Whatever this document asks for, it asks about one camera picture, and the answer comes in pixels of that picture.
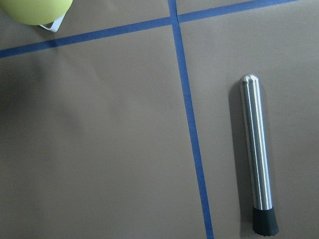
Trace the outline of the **steel muddler black tip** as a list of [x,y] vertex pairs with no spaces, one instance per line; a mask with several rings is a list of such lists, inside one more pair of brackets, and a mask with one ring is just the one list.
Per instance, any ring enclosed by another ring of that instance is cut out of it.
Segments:
[[271,237],[279,232],[279,228],[272,200],[258,77],[252,74],[243,76],[240,90],[252,187],[252,228],[258,235]]

